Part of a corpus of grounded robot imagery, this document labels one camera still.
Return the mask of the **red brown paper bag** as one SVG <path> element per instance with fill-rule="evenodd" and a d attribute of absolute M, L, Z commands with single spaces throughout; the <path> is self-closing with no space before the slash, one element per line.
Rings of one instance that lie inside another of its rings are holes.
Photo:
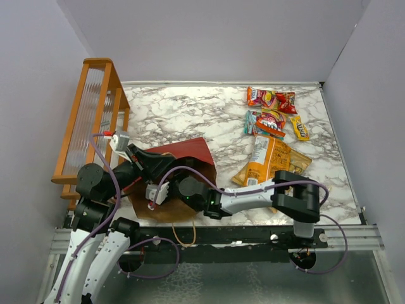
<path fill-rule="evenodd" d="M 177 158 L 174 166 L 191 167 L 202 173 L 213 184 L 216 183 L 215 164 L 203 137 L 149 148 L 146 151 L 157 154 L 170 153 Z M 146 185 L 141 181 L 132 185 L 127 193 L 130 195 L 129 201 L 137 218 L 146 220 L 150 224 L 153 222 L 157 224 L 190 222 L 197 215 L 196 211 L 178 198 L 168 198 L 153 211 L 148 209 L 149 200 L 146 199 Z"/>

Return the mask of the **green Fox's candy bag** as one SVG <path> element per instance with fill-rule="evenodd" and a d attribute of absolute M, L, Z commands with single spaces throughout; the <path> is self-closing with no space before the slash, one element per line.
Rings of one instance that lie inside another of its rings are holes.
<path fill-rule="evenodd" d="M 261 116 L 260 111 L 246 111 L 244 122 L 244 133 L 256 136 L 259 134 L 259 128 L 256 126 L 257 119 Z"/>

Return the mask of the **gold crispy snack bag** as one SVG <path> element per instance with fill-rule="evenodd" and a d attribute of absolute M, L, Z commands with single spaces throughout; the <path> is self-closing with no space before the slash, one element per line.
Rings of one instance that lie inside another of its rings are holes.
<path fill-rule="evenodd" d="M 312 163 L 312 159 L 309 158 L 308 156 L 291 149 L 290 151 L 290 164 L 289 164 L 289 172 L 295 173 L 295 174 L 302 174 Z M 239 186 L 244 185 L 245 177 L 246 177 L 246 171 L 247 171 L 247 165 L 246 163 L 237 174 L 235 174 L 232 178 L 231 181 Z"/>

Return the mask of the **orange chips bag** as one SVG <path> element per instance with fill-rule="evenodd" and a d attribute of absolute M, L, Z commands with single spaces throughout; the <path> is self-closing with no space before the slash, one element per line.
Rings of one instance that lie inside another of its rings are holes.
<path fill-rule="evenodd" d="M 291 148 L 274 137 L 257 135 L 251 158 L 247 164 L 243 186 L 268 181 L 278 170 L 288 170 Z"/>

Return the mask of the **orange white snack packet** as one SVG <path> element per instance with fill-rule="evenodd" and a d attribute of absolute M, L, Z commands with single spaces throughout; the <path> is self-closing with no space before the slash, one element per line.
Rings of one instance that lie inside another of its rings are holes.
<path fill-rule="evenodd" d="M 263 108 L 255 126 L 267 135 L 283 140 L 285 137 L 284 127 L 287 123 L 287 115 L 278 111 Z"/>

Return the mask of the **colourful Fox's fruits bag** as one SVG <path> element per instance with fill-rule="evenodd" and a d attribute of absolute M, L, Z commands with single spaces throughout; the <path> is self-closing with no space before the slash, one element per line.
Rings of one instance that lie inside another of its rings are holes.
<path fill-rule="evenodd" d="M 250 107 L 263 106 L 265 108 L 277 108 L 278 99 L 275 91 L 247 88 L 247 105 Z"/>

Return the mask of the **red snack packet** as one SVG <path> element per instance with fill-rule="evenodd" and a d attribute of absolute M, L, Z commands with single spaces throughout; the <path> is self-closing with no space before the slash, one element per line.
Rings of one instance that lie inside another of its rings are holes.
<path fill-rule="evenodd" d="M 276 92 L 275 96 L 278 100 L 278 111 L 286 114 L 297 114 L 295 92 Z"/>

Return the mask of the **yellow M&M's bag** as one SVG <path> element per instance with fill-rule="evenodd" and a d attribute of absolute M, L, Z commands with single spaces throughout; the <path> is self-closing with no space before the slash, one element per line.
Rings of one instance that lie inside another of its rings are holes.
<path fill-rule="evenodd" d="M 303 124 L 300 116 L 290 117 L 290 121 L 292 123 L 294 133 L 297 136 L 299 141 L 308 141 L 309 140 L 309 132 L 306 126 Z"/>

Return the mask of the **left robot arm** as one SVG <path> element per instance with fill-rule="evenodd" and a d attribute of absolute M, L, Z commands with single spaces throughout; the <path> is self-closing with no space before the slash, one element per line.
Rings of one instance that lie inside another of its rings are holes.
<path fill-rule="evenodd" d="M 74 211 L 65 259 L 45 303 L 95 303 L 102 285 L 126 250 L 140 241 L 139 224 L 113 220 L 121 191 L 137 180 L 150 183 L 163 175 L 176 158 L 149 153 L 130 144 L 125 161 L 111 168 L 105 163 L 84 165 L 77 175 L 80 199 Z"/>

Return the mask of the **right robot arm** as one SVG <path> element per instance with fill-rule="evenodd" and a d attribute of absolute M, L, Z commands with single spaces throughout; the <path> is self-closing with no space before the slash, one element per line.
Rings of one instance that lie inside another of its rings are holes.
<path fill-rule="evenodd" d="M 196 212 L 220 220 L 236 213 L 272 207 L 293 220 L 292 243 L 299 248 L 313 241 L 320 220 L 319 183 L 285 170 L 262 183 L 238 189 L 215 189 L 192 176 L 177 182 L 175 196 Z"/>

